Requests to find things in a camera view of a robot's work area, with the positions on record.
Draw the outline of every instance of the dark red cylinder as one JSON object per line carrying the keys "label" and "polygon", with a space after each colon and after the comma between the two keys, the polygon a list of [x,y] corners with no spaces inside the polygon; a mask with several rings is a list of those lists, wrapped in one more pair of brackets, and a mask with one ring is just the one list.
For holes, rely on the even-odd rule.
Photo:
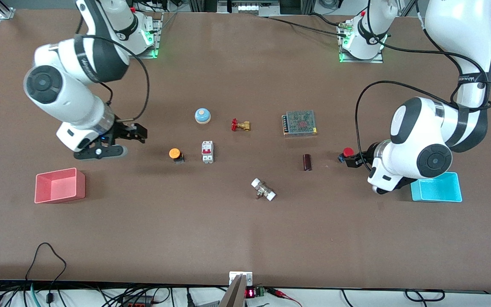
{"label": "dark red cylinder", "polygon": [[310,158],[310,155],[302,155],[302,165],[304,166],[305,171],[312,170],[312,159]]}

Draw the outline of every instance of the white floor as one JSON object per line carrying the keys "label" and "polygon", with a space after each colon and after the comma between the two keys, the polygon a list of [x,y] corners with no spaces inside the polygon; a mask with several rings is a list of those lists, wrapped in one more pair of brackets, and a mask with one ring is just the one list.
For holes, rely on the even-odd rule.
{"label": "white floor", "polygon": [[[312,289],[280,289],[288,296],[296,299],[302,307],[349,307],[339,290],[312,290]],[[55,301],[52,307],[64,307],[56,291],[52,292]],[[107,290],[104,293],[115,296],[122,291]],[[47,307],[45,296],[47,291],[37,293],[41,307]],[[425,299],[435,298],[432,293],[421,293]],[[168,290],[161,289],[155,296],[155,301],[161,301],[168,295]],[[187,306],[187,293],[185,288],[174,288],[173,297],[175,307]],[[195,305],[199,306],[214,301],[220,301],[224,292],[217,288],[191,288],[191,296]],[[346,295],[353,307],[422,307],[421,303],[409,301],[402,291],[368,291],[346,290]],[[27,292],[29,307],[35,304],[31,299],[31,293]],[[105,301],[96,290],[62,290],[62,297],[67,307],[101,307]],[[6,304],[4,298],[1,306]],[[248,307],[259,307],[269,303],[269,307],[300,307],[297,303],[280,299],[272,295],[265,295],[254,299],[248,299]],[[491,295],[469,293],[447,293],[443,301],[427,303],[429,307],[491,307]],[[18,293],[12,300],[10,307],[23,307],[22,293]],[[157,305],[158,307],[173,307],[171,299]]]}

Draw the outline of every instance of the brown table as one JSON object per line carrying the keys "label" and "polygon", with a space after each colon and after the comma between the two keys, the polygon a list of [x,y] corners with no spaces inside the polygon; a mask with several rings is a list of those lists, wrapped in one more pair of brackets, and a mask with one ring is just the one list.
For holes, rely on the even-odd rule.
{"label": "brown table", "polygon": [[[455,155],[462,203],[415,203],[408,188],[378,196],[366,170],[336,163],[356,147],[361,89],[390,79],[448,97],[457,73],[443,56],[386,50],[384,64],[341,64],[330,35],[250,15],[180,14],[147,62],[152,96],[139,122],[148,142],[120,142],[124,159],[80,162],[56,138],[60,123],[22,89],[35,48],[72,37],[78,18],[19,10],[0,25],[0,278],[23,278],[48,241],[68,261],[67,280],[225,284],[228,271],[251,270],[274,286],[491,291],[491,122],[482,144]],[[315,17],[290,19],[331,30]],[[432,48],[414,18],[391,32],[394,45]],[[140,66],[110,85],[115,113],[135,115]],[[365,148],[388,138],[392,113],[414,95],[394,85],[366,94]],[[194,121],[199,107],[212,112],[208,125]],[[283,138],[281,115],[301,109],[314,109],[319,135]],[[251,132],[230,131],[234,117]],[[212,165],[201,161],[203,140],[216,144]],[[185,164],[168,157],[173,147]],[[301,170],[303,154],[313,171]],[[35,205],[35,175],[69,167],[86,174],[87,198]],[[277,192],[273,202],[255,200],[255,177]],[[61,269],[48,249],[38,261],[31,278]]]}

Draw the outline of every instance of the white robotic arm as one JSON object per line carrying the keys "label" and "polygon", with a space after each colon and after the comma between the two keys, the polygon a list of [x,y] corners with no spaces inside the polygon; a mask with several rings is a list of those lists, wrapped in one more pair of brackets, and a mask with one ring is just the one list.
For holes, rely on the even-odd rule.
{"label": "white robotic arm", "polygon": [[[452,151],[478,145],[487,132],[491,85],[491,0],[431,0],[425,17],[435,43],[444,50],[464,55],[454,58],[458,77],[456,106],[415,97],[393,115],[390,140],[375,143],[363,152],[372,164],[367,179],[374,192],[384,194],[421,178],[433,178],[448,170]],[[352,156],[351,167],[362,164]]]}
{"label": "white robotic arm", "polygon": [[[152,39],[151,43],[143,39],[152,35],[145,31],[146,18],[132,14],[124,0],[76,0],[76,5],[88,26],[87,35],[117,41],[134,53],[152,44]],[[129,54],[114,43],[82,35],[35,51],[33,68],[24,80],[26,95],[62,121],[56,136],[76,152],[77,159],[124,156],[127,150],[115,145],[115,138],[144,142],[147,137],[142,126],[117,122],[111,108],[87,87],[121,79],[128,65]],[[87,148],[93,142],[93,148]]]}

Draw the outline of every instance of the plastic container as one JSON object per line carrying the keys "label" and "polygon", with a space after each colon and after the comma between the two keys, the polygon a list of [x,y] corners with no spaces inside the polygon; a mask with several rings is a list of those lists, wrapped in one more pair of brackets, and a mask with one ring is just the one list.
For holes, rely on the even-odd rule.
{"label": "plastic container", "polygon": [[458,174],[446,172],[431,179],[418,179],[410,184],[415,202],[460,203],[462,191]]}
{"label": "plastic container", "polygon": [[84,198],[84,174],[76,168],[49,171],[35,177],[35,203],[57,204]]}

